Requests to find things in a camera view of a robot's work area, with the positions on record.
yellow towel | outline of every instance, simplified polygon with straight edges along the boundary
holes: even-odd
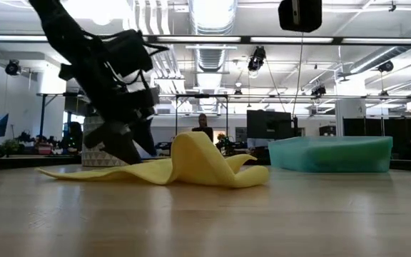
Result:
[[[47,176],[76,181],[122,181],[134,176],[157,185],[182,181],[207,186],[245,188],[264,184],[269,170],[252,166],[244,171],[240,167],[256,158],[241,154],[224,159],[203,132],[186,132],[176,136],[171,148],[172,158],[150,161],[130,166],[104,168],[78,173],[52,173],[42,169]]]

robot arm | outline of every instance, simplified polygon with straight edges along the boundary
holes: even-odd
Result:
[[[104,125],[85,136],[85,146],[93,148],[103,143],[102,150],[129,164],[141,162],[133,140],[155,155],[150,127],[158,97],[156,90],[148,87],[142,71],[153,68],[151,55],[168,49],[147,44],[142,33],[134,30],[104,37],[90,34],[74,21],[60,0],[29,3],[39,15],[50,45],[71,63],[62,64],[59,76],[65,80],[75,78],[104,120]],[[149,54],[146,47],[157,50]],[[130,93],[127,85],[131,83],[121,78],[137,71],[145,90]]]

green plastic container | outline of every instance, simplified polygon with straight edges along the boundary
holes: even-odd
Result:
[[[269,143],[270,163],[304,172],[388,172],[392,137],[315,136]]]

wall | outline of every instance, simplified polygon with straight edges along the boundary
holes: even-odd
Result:
[[[0,144],[12,138],[12,126],[15,137],[25,130],[30,131],[31,135],[39,134],[42,98],[36,96],[38,91],[36,81],[31,81],[30,85],[25,76],[7,76],[4,68],[0,67],[0,116],[9,113],[6,136],[0,138]],[[63,111],[62,97],[54,99],[46,107],[44,135],[61,138]]]
[[[335,117],[325,118],[299,118],[298,125],[305,128],[306,136],[319,136],[321,126],[335,125]],[[190,128],[198,126],[197,116],[179,116],[178,132],[189,131]],[[226,128],[225,116],[208,116],[208,126],[217,129]],[[235,138],[236,127],[246,127],[247,118],[245,116],[230,116],[228,118],[229,136]],[[152,134],[155,142],[170,141],[175,135],[176,118],[175,116],[155,116],[152,121]]]

wooden table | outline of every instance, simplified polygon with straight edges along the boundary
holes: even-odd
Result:
[[[411,172],[272,170],[229,190],[0,171],[0,256],[411,256]]]

